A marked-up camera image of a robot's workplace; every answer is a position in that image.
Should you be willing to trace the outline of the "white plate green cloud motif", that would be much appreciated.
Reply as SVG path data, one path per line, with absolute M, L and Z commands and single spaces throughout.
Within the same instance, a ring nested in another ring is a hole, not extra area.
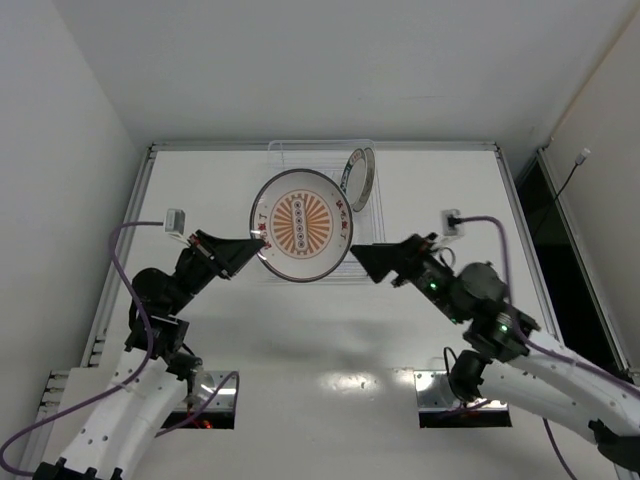
M 364 185 L 358 191 L 358 194 L 354 193 L 348 194 L 348 199 L 350 201 L 352 210 L 354 212 L 360 212 L 366 206 L 371 191 L 373 189 L 373 183 L 375 180 L 376 173 L 376 163 L 375 163 L 375 153 L 374 150 L 370 147 L 366 147 L 363 149 L 366 157 L 366 178 L 364 180 Z

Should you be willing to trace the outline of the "green ring lettered plate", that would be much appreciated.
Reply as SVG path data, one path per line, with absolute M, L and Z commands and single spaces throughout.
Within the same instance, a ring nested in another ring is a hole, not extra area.
M 364 180 L 366 178 L 366 157 L 364 150 L 361 148 L 355 149 L 343 170 L 340 187 L 346 193 L 354 193 L 358 194 L 358 191 L 364 185 Z

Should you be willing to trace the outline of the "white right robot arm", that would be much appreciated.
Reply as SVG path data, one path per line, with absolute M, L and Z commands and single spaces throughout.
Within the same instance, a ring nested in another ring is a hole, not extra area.
M 413 285 L 454 324 L 467 322 L 463 351 L 449 375 L 464 401 L 494 397 L 527 410 L 594 444 L 607 460 L 639 470 L 639 389 L 565 347 L 513 307 L 509 289 L 488 262 L 460 271 L 443 263 L 436 237 L 414 234 L 350 251 L 375 283 Z

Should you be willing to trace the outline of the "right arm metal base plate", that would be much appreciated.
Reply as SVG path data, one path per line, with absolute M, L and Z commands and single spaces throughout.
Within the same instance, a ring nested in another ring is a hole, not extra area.
M 480 410 L 488 412 L 507 412 L 508 404 L 478 398 L 462 401 L 451 391 L 445 370 L 415 370 L 414 385 L 417 406 L 420 413 L 446 413 L 456 410 Z

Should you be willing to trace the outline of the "orange sunburst plate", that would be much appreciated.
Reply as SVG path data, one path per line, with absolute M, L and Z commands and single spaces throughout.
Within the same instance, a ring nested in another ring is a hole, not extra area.
M 262 265 L 293 283 L 321 280 L 348 254 L 354 233 L 351 206 L 326 175 L 297 168 L 278 173 L 257 193 L 249 232 L 262 238 Z

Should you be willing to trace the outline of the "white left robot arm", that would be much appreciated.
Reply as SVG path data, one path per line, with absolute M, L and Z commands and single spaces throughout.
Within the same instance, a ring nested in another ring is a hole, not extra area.
M 85 403 L 94 409 L 37 479 L 130 479 L 172 411 L 194 390 L 200 357 L 183 351 L 189 324 L 179 313 L 212 280 L 231 279 L 265 243 L 191 234 L 173 273 L 147 267 L 125 283 L 131 295 L 129 335 L 107 389 Z

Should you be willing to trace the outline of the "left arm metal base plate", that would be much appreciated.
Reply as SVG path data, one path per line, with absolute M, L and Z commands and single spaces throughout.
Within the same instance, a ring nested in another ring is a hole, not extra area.
M 195 374 L 187 405 L 200 408 L 213 394 L 206 412 L 230 412 L 237 402 L 237 376 L 230 371 L 200 371 Z

